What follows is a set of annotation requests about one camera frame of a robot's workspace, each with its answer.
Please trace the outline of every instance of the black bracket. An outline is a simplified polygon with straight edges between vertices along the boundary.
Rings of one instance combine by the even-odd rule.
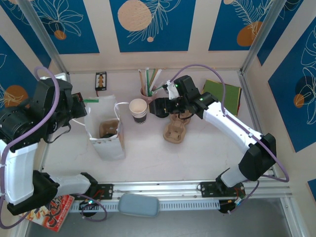
[[[113,195],[113,184],[97,184],[94,186],[95,192],[88,195],[95,200],[111,200]],[[85,200],[84,197],[74,195],[75,200]]]
[[[238,183],[231,188],[226,188],[225,193],[221,193],[216,182],[201,182],[199,184],[202,198],[231,198],[231,197],[244,197],[244,186],[242,183]]]

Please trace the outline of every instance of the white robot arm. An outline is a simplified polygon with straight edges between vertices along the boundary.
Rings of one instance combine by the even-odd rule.
[[[271,134],[263,136],[242,123],[210,93],[201,95],[190,76],[182,76],[173,82],[168,81],[163,88],[169,98],[154,100],[150,104],[152,114],[164,117],[168,113],[180,114],[189,110],[192,115],[197,115],[219,128],[243,153],[244,156],[237,166],[229,168],[217,177],[216,186],[222,194],[240,182],[258,180],[275,164],[276,161],[271,154],[261,145],[264,144],[275,155],[275,138]]]
[[[66,81],[40,80],[33,98],[0,111],[0,207],[5,197],[13,215],[39,208],[57,196],[88,195],[97,185],[87,173],[61,177],[33,170],[40,139],[52,143],[51,133],[62,126],[70,131],[69,121],[86,115],[81,94],[71,91]]]

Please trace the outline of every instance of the green notebook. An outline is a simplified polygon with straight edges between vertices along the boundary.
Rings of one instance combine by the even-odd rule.
[[[226,97],[225,97],[225,108],[231,112],[233,115],[238,115],[238,110],[240,106],[240,96],[241,88],[238,86],[227,85],[226,87]],[[223,97],[223,85],[220,82],[206,80],[203,93],[209,92],[212,95],[216,96],[219,101],[222,101]]]

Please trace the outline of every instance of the metal frame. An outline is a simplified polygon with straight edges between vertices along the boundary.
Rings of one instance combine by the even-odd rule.
[[[36,14],[32,4],[28,0],[16,0],[21,11],[23,12],[25,18],[28,20],[30,26],[35,32],[36,36],[39,38],[40,42],[44,46],[46,52],[50,58],[55,62],[59,71],[62,73],[67,73],[67,69],[61,60],[59,53],[48,35],[43,23],[40,21],[39,16]]]
[[[287,0],[276,0],[272,4],[264,22],[260,28],[260,31],[258,32],[255,40],[253,41],[253,43],[249,49],[249,53],[248,53],[244,63],[242,64],[242,67],[241,67],[241,74],[242,75],[244,75],[244,73],[247,71],[248,67],[250,66],[251,62],[255,59],[255,57],[257,57],[257,54],[258,54],[262,44],[266,40],[273,24],[277,20],[277,17],[280,14],[282,8],[284,7],[286,1]]]
[[[107,212],[119,212],[119,201],[108,200],[101,201]],[[193,210],[219,210],[221,208],[219,200],[177,200],[177,201],[159,201],[159,212],[161,211],[193,211]],[[70,208],[70,213],[78,213],[80,202],[74,202]],[[100,206],[95,206],[85,212],[104,212]]]
[[[62,60],[59,57],[58,51],[46,32],[39,17],[35,13],[31,3],[28,0],[17,0],[22,12],[26,16],[33,30],[37,34],[44,48],[48,52],[49,56],[55,61],[60,71],[67,73],[67,69],[64,66]],[[238,74],[239,80],[244,91],[247,106],[253,121],[254,128],[262,132],[260,121],[256,113],[256,107],[253,103],[251,96],[251,89],[247,85],[247,80],[244,77],[244,73],[250,66],[252,60],[256,57],[260,47],[266,39],[271,27],[286,0],[275,1],[267,14],[266,20],[261,27],[257,37],[254,40],[253,45],[249,50],[249,54],[242,65],[242,68]],[[44,165],[47,150],[42,154],[42,163]],[[112,203],[118,203],[119,198],[124,193],[132,193],[138,195],[151,195],[158,197],[160,201],[179,202],[188,201],[195,202],[197,200],[220,200],[227,198],[202,198],[200,191],[198,191],[198,185],[202,180],[196,181],[169,181],[169,182],[118,182],[114,184],[113,200]],[[254,188],[255,183],[245,183],[246,193],[250,193]],[[267,178],[260,179],[260,186],[257,191],[250,198],[280,198],[284,213],[286,215],[291,233],[294,237],[309,237],[306,226],[302,221],[301,214],[296,205],[295,200],[292,197],[290,187],[286,183],[281,183],[275,180]],[[11,237],[25,236],[27,226],[29,222],[23,221],[15,229],[11,231]]]

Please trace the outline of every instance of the leaf illustration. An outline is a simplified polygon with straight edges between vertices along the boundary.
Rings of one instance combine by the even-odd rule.
[[[60,0],[57,1],[57,12],[59,13],[59,15],[63,14],[64,11],[68,10],[69,8],[69,3],[67,0]]]
[[[266,0],[266,3],[263,3],[263,0],[261,0],[261,3],[257,7],[258,15],[256,21],[260,21],[262,17],[268,13],[274,1],[275,0]]]
[[[316,63],[316,37],[312,31],[308,36],[305,48],[301,57],[301,64],[303,66],[313,66]]]
[[[29,25],[29,22],[26,20],[24,14],[22,13],[21,9],[19,8],[19,6],[17,4],[14,4],[8,0],[1,0],[3,2],[3,4],[10,10],[10,12],[12,13],[12,15],[22,21],[23,23],[25,23],[26,25]]]
[[[278,15],[282,20],[284,20],[284,18],[285,18],[285,9],[284,8],[285,7],[282,8],[280,14]]]
[[[130,32],[127,36],[128,38],[132,38],[129,44],[140,38],[141,41],[144,41],[148,37],[155,38],[156,35],[159,34],[159,31],[163,30],[164,24],[168,25],[169,23],[167,12],[175,9],[181,2],[181,0],[177,0],[177,2],[168,9],[171,6],[170,3],[173,1],[175,0],[146,0],[144,4],[148,7],[152,15],[152,21],[145,29],[137,32]]]
[[[256,11],[252,0],[235,0],[232,5],[235,7],[237,16],[244,21],[245,25],[251,25],[255,22]]]
[[[315,98],[307,106],[307,124],[311,125],[316,122],[316,100]]]
[[[294,11],[298,7],[300,2],[301,2],[301,0],[291,0],[291,1],[288,0],[284,4],[284,8],[287,11]]]
[[[5,54],[0,54],[0,68],[2,68],[2,66],[5,63],[5,59],[6,59],[6,55]]]
[[[49,13],[50,14],[48,14],[49,16],[51,16],[52,18],[54,18],[54,19],[57,19],[58,17],[57,17],[57,15],[58,15],[58,13],[57,13],[57,11],[55,10],[55,6],[50,2],[50,1],[43,1],[44,2],[44,4],[46,5],[46,8],[48,9],[48,11],[49,11]]]
[[[78,36],[81,36],[81,30],[79,29],[79,27],[74,24],[74,23],[71,23],[71,22],[64,22],[64,27],[65,27],[65,30],[70,32],[70,33],[74,33]]]
[[[71,23],[78,23],[80,21],[82,21],[83,19],[83,15],[82,14],[78,14],[75,11],[64,11],[63,15],[60,17],[61,21],[65,21],[65,22],[71,22]]]

